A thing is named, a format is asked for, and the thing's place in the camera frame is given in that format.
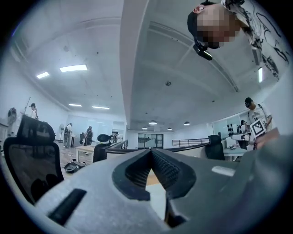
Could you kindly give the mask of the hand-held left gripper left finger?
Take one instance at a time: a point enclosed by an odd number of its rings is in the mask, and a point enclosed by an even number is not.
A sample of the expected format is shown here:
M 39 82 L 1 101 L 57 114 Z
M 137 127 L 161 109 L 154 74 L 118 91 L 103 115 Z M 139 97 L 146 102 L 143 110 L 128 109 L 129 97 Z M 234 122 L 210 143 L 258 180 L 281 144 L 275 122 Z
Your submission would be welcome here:
M 125 176 L 148 150 L 86 166 L 46 192 L 36 203 L 47 234 L 163 234 L 170 227 L 151 207 L 144 186 Z

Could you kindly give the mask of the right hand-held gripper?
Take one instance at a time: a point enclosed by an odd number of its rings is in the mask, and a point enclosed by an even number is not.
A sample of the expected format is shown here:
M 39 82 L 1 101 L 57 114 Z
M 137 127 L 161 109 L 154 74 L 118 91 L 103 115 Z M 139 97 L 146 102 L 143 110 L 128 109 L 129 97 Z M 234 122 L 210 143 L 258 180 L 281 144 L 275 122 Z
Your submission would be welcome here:
M 253 120 L 250 124 L 250 138 L 249 144 L 254 144 L 256 139 L 266 132 L 266 122 L 264 119 Z

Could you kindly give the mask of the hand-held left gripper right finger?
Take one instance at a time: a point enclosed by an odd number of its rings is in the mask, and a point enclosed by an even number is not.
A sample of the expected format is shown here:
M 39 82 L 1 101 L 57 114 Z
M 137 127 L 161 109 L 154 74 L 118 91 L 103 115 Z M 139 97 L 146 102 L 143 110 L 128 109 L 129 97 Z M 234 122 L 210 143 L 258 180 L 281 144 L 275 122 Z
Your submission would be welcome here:
M 151 150 L 151 169 L 165 190 L 165 223 L 183 223 L 215 201 L 240 169 L 239 161 Z

